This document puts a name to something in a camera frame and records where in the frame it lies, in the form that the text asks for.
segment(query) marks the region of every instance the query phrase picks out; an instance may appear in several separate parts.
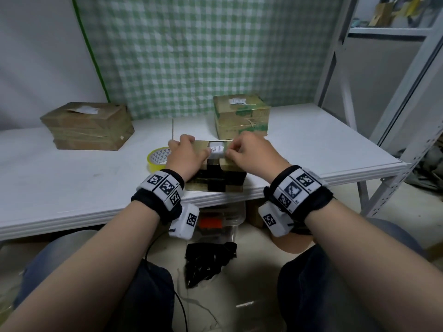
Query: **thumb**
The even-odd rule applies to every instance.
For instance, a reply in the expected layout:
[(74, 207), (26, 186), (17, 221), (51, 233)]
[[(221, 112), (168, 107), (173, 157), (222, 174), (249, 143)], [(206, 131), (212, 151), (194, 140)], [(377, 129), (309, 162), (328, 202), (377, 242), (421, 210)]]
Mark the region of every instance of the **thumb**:
[(201, 150), (198, 153), (197, 157), (198, 157), (199, 161), (203, 162), (205, 159), (208, 158), (208, 156), (210, 154), (211, 154), (211, 148), (206, 148), (206, 149)]
[(226, 151), (226, 157), (228, 157), (229, 159), (232, 159), (235, 164), (237, 164), (238, 166), (240, 166), (240, 162), (241, 162), (241, 154), (233, 149), (229, 149)]

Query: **yellow tape roll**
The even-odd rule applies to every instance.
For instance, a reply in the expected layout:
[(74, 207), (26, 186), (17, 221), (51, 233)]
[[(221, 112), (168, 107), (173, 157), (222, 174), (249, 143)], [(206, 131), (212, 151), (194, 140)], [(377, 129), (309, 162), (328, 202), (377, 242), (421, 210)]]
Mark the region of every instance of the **yellow tape roll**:
[(164, 169), (166, 166), (166, 159), (170, 153), (171, 150), (168, 147), (152, 150), (147, 156), (149, 171), (154, 173), (158, 170)]

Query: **green curtain trim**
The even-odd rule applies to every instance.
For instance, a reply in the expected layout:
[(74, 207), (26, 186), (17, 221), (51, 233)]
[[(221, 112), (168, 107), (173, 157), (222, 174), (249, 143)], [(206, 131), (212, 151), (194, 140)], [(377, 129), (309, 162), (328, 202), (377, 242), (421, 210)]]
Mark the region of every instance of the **green curtain trim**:
[(91, 55), (92, 63), (94, 64), (95, 71), (97, 72), (98, 79), (100, 79), (100, 83), (102, 84), (103, 91), (105, 92), (106, 99), (110, 103), (111, 100), (109, 98), (109, 93), (105, 86), (105, 81), (103, 80), (102, 74), (100, 73), (100, 68), (98, 67), (97, 61), (94, 57), (94, 52), (92, 51), (91, 44), (89, 43), (88, 37), (86, 36), (85, 28), (83, 27), (83, 23), (80, 18), (80, 10), (78, 10), (77, 1), (72, 0), (72, 5), (74, 6), (75, 15), (77, 16), (78, 25), (80, 25), (81, 33), (83, 34), (83, 38), (85, 39), (86, 46), (88, 47), (89, 54)]

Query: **forearm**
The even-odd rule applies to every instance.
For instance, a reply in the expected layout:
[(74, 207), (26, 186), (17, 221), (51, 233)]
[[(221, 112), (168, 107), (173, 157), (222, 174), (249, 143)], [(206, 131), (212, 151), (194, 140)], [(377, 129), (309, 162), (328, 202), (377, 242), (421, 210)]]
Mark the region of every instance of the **forearm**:
[(443, 331), (443, 276), (432, 264), (336, 200), (305, 223), (387, 329)]
[(157, 213), (131, 202), (48, 276), (2, 331), (96, 331), (129, 286), (158, 225)]

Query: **clear plastic bin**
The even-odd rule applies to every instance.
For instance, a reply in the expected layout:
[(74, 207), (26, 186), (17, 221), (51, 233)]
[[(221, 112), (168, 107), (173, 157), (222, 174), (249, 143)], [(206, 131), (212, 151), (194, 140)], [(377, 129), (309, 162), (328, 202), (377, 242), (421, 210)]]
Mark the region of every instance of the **clear plastic bin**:
[(244, 201), (200, 209), (193, 242), (223, 244), (235, 241), (238, 226), (246, 219)]

